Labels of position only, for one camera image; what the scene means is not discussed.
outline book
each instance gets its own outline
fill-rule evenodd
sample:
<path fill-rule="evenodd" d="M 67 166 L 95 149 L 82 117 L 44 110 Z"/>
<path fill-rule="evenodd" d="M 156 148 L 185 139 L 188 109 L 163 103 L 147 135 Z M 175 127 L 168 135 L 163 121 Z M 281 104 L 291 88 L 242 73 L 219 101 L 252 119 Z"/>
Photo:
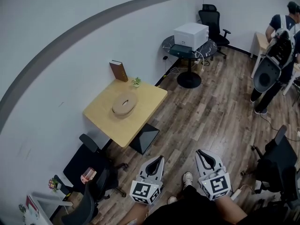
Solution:
<path fill-rule="evenodd" d="M 128 77 L 126 75 L 123 63 L 112 60 L 110 63 L 112 72 L 116 79 L 121 80 L 123 82 L 128 81 Z"/>

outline wooden table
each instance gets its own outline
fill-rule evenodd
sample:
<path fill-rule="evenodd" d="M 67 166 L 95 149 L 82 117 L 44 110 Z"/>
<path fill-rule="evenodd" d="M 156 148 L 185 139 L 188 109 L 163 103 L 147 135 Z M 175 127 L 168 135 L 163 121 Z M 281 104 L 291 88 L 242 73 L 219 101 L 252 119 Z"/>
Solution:
<path fill-rule="evenodd" d="M 251 78 L 253 78 L 254 73 L 256 72 L 259 62 L 261 60 L 261 55 L 263 52 L 265 52 L 267 50 L 268 45 L 269 45 L 269 43 L 267 41 L 266 35 L 256 32 L 254 35 L 253 42 L 252 42 L 250 58 L 253 58 L 253 54 L 257 50 L 257 48 L 259 49 L 259 51 L 258 51 L 257 60 L 255 63 L 254 69 L 251 74 Z"/>
<path fill-rule="evenodd" d="M 159 132 L 146 122 L 166 98 L 167 91 L 145 82 L 135 88 L 131 80 L 133 78 L 129 78 L 128 82 L 114 80 L 87 106 L 83 114 L 119 146 L 125 148 L 130 145 L 143 154 Z M 138 102 L 133 112 L 121 119 L 114 115 L 112 105 L 121 93 L 127 91 L 134 92 Z"/>
<path fill-rule="evenodd" d="M 285 90 L 283 91 L 283 95 L 286 95 L 287 91 L 291 88 L 293 82 L 297 77 L 300 77 L 300 67 L 299 64 L 295 63 L 294 64 L 294 69 L 292 71 L 293 75 L 292 78 L 290 79 L 288 85 L 286 86 Z"/>

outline sneaker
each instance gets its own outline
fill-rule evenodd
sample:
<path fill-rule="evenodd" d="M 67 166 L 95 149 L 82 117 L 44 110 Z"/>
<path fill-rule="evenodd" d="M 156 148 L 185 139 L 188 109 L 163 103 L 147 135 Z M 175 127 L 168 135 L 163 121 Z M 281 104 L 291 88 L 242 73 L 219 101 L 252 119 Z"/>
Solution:
<path fill-rule="evenodd" d="M 183 175 L 183 183 L 184 183 L 184 188 L 185 189 L 189 185 L 193 185 L 193 175 L 190 172 L 186 172 Z"/>
<path fill-rule="evenodd" d="M 172 203 L 175 203 L 177 202 L 177 198 L 176 197 L 170 197 L 169 200 L 168 200 L 168 204 L 172 204 Z"/>
<path fill-rule="evenodd" d="M 254 113 L 255 114 L 258 114 L 258 115 L 266 115 L 268 112 L 268 110 L 265 108 L 263 109 L 261 112 L 257 112 L 255 109 L 254 109 Z"/>

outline white sneaker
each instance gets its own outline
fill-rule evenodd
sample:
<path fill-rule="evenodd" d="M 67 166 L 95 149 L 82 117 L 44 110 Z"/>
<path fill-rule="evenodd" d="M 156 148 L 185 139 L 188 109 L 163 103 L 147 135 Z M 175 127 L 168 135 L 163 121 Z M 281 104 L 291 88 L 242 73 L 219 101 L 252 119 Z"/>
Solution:
<path fill-rule="evenodd" d="M 184 183 L 184 188 L 185 189 L 188 185 L 193 185 L 193 175 L 190 172 L 186 172 L 183 175 L 183 183 Z"/>
<path fill-rule="evenodd" d="M 177 202 L 177 198 L 176 197 L 170 197 L 169 200 L 168 200 L 168 204 L 172 204 L 172 203 L 175 203 Z"/>

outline small potted plant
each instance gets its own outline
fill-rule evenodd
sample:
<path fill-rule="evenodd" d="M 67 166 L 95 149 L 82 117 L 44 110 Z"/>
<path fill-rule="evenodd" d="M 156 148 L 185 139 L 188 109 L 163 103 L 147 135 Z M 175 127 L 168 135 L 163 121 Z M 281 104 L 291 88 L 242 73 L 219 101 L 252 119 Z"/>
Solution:
<path fill-rule="evenodd" d="M 51 178 L 49 180 L 48 186 L 53 190 L 53 192 L 56 192 L 61 188 L 61 184 L 55 178 Z"/>
<path fill-rule="evenodd" d="M 136 77 L 134 80 L 131 81 L 132 85 L 138 88 L 141 85 L 142 80 L 139 77 Z"/>

